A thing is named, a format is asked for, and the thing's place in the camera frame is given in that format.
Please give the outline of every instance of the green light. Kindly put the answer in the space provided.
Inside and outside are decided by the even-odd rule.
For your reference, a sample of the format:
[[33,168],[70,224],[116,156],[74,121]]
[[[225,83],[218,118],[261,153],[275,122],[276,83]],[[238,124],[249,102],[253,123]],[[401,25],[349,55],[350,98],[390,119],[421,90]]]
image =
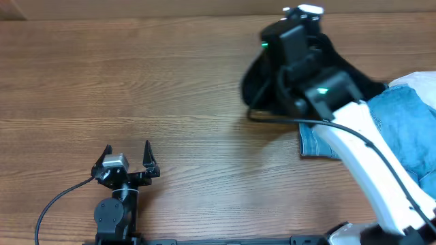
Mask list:
[[318,92],[322,95],[325,95],[328,92],[327,88],[317,88]]

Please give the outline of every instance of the cable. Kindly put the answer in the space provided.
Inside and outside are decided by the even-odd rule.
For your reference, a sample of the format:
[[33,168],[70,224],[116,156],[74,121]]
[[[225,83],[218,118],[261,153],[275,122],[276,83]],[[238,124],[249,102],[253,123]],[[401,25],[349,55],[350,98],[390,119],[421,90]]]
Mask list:
[[[281,84],[283,84],[283,70],[284,70],[283,67],[281,67],[280,70],[279,70],[279,73],[278,73],[279,77],[277,79],[277,82],[278,82],[279,86]],[[358,137],[359,139],[361,139],[365,143],[366,147],[369,147],[369,148],[373,149],[375,151],[375,153],[377,153],[377,155],[381,158],[381,160],[384,162],[386,167],[388,167],[390,173],[394,176],[395,180],[398,182],[398,185],[400,186],[401,190],[404,192],[407,200],[410,202],[410,204],[412,205],[414,210],[418,213],[418,215],[422,218],[422,220],[430,227],[430,229],[436,235],[436,227],[429,220],[429,218],[427,218],[427,216],[422,212],[420,206],[416,203],[416,201],[410,195],[410,193],[407,190],[406,186],[403,184],[403,182],[401,181],[400,177],[395,172],[395,169],[391,166],[391,164],[386,159],[386,157],[383,155],[383,153],[374,145],[374,143],[371,140],[369,140],[368,138],[366,138],[365,136],[363,136],[362,134],[360,134],[359,132],[357,132],[357,131],[355,131],[353,129],[350,129],[349,127],[346,127],[346,126],[343,126],[343,125],[340,125],[340,124],[337,124],[337,123],[334,123],[334,122],[327,122],[327,121],[322,121],[322,120],[291,119],[291,118],[260,119],[260,118],[252,117],[251,114],[252,114],[254,106],[259,101],[260,97],[263,95],[263,93],[268,88],[268,86],[270,86],[270,84],[271,84],[271,80],[267,80],[264,83],[263,87],[259,90],[257,95],[254,97],[253,101],[250,103],[249,108],[247,110],[247,118],[249,120],[251,120],[253,122],[257,122],[257,123],[276,123],[276,124],[298,124],[298,123],[305,123],[305,124],[312,124],[312,125],[325,125],[325,126],[330,126],[330,127],[334,127],[334,128],[337,128],[337,129],[344,130],[344,131],[346,131],[348,133],[351,133],[352,135]]]
[[81,187],[82,185],[89,183],[90,181],[92,181],[94,179],[94,177],[90,177],[89,179],[85,180],[84,182],[81,182],[80,184],[77,184],[73,187],[70,187],[66,190],[64,190],[63,192],[61,192],[59,195],[57,195],[55,198],[53,198],[53,200],[51,200],[47,206],[44,208],[44,210],[42,210],[42,213],[40,214],[40,217],[38,218],[38,221],[36,222],[36,226],[35,226],[35,245],[40,245],[40,241],[38,238],[39,232],[40,232],[40,225],[42,222],[42,218],[44,217],[44,215],[47,213],[48,209],[51,207],[51,205],[57,201],[59,198],[61,198],[63,195],[69,193],[70,191],[77,189],[78,187]]

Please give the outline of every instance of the black cable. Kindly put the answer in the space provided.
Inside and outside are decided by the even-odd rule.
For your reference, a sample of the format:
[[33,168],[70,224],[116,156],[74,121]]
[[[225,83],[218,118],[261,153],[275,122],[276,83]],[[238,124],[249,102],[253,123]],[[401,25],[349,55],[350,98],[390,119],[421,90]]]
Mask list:
[[[283,84],[283,71],[284,71],[284,68],[282,67],[279,70],[279,73],[278,73],[279,77],[278,77],[277,82],[279,83],[279,85]],[[268,86],[270,86],[270,84],[271,84],[271,81],[267,80],[265,82],[265,84],[263,85],[263,87],[259,90],[257,95],[254,97],[254,99],[251,102],[251,104],[249,105],[249,108],[247,110],[247,118],[249,120],[251,120],[253,122],[257,122],[257,123],[276,123],[276,124],[298,124],[298,123],[305,123],[305,124],[312,124],[312,125],[325,125],[325,126],[330,126],[330,127],[334,127],[334,128],[337,128],[337,129],[344,130],[344,131],[346,131],[348,133],[351,133],[352,135],[358,137],[359,139],[361,139],[365,143],[366,147],[369,147],[369,148],[373,149],[375,151],[375,153],[377,153],[377,155],[381,158],[381,160],[384,162],[386,167],[388,167],[390,173],[394,176],[395,180],[398,182],[398,185],[400,186],[401,190],[404,192],[407,200],[410,202],[410,204],[412,205],[414,210],[418,213],[418,215],[422,218],[422,220],[431,228],[433,233],[436,235],[436,227],[429,220],[429,218],[427,218],[427,216],[422,212],[420,206],[416,203],[416,201],[410,195],[410,193],[407,190],[406,186],[403,184],[403,182],[401,181],[400,177],[395,172],[395,169],[391,166],[391,164],[386,159],[386,157],[383,155],[383,153],[374,145],[374,143],[371,140],[369,140],[368,138],[366,138],[365,136],[363,136],[362,134],[360,134],[359,132],[357,132],[357,131],[355,131],[353,129],[350,129],[349,127],[345,127],[343,125],[339,125],[339,124],[334,123],[334,122],[328,122],[328,121],[322,121],[322,120],[291,119],[291,118],[261,119],[261,118],[254,118],[254,117],[252,117],[251,114],[253,112],[254,106],[259,101],[260,97],[263,95],[263,93],[268,88]]]
[[75,185],[73,187],[70,187],[70,188],[64,190],[63,192],[61,192],[59,195],[57,195],[55,198],[53,198],[53,200],[51,200],[47,204],[47,206],[44,208],[44,210],[42,210],[42,213],[41,213],[40,217],[38,218],[38,221],[36,222],[36,226],[35,226],[35,245],[40,245],[40,241],[39,241],[39,238],[38,238],[38,235],[39,235],[39,232],[40,232],[40,225],[41,225],[41,222],[42,222],[42,218],[47,213],[47,211],[51,207],[51,205],[55,201],[57,201],[59,198],[61,198],[63,195],[69,193],[70,191],[72,191],[72,190],[74,190],[74,189],[76,189],[78,187],[81,187],[82,185],[84,185],[86,183],[89,183],[93,179],[94,179],[94,177],[90,177],[89,179],[85,180],[84,182],[81,182],[80,184],[77,184],[77,185]]

